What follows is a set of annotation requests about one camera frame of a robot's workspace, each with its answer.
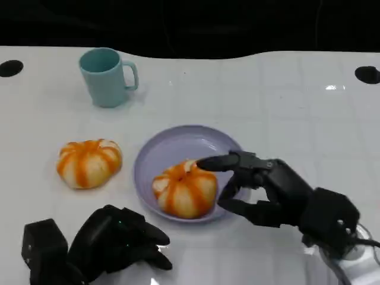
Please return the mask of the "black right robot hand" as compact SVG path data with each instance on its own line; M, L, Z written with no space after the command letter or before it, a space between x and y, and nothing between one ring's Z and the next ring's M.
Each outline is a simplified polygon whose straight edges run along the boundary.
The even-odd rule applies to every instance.
M255 153L230 151L228 154L200 159L196 164L209 172L233 172L217 204L257 226L298 226L313 193L313 188L280 159L264 160ZM236 199L242 188L264 188L268 199L256 204Z

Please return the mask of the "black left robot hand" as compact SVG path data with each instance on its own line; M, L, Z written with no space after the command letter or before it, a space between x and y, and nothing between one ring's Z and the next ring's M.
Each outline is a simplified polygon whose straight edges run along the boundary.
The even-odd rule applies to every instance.
M159 250L169 244L168 235L148 223L143 215L106 205L82 225L69 249L68 261L89 282L102 273L118 272L137 262L171 270L172 263Z

